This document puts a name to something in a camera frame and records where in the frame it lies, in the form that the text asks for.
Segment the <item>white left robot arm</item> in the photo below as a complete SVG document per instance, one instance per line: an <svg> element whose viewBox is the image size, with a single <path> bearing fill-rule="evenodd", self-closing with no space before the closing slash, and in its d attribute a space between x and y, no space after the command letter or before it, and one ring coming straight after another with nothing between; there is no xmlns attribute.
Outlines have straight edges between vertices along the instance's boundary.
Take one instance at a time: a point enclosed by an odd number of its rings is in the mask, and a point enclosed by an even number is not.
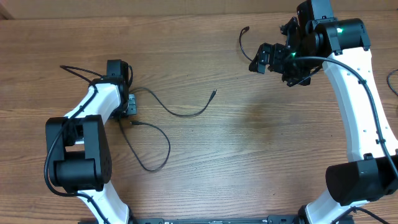
<svg viewBox="0 0 398 224"><path fill-rule="evenodd" d="M75 109L45 125L47 187L61 197L78 197L98 222L134 221L111 183L112 160L104 129L109 118L126 111L129 84L127 78L94 79Z"/></svg>

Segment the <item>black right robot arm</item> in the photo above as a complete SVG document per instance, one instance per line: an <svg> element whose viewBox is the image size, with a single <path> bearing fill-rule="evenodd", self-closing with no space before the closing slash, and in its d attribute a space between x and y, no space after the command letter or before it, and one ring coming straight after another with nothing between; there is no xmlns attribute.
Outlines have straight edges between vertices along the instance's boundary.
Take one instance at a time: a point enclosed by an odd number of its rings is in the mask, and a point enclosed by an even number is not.
<svg viewBox="0 0 398 224"><path fill-rule="evenodd" d="M361 19L292 18L285 44L261 44L249 70L281 74L288 86L308 85L323 70L345 127L348 161L327 168L326 190L303 206L297 223L339 223L363 205L397 191L397 139L373 76L370 40Z"/></svg>

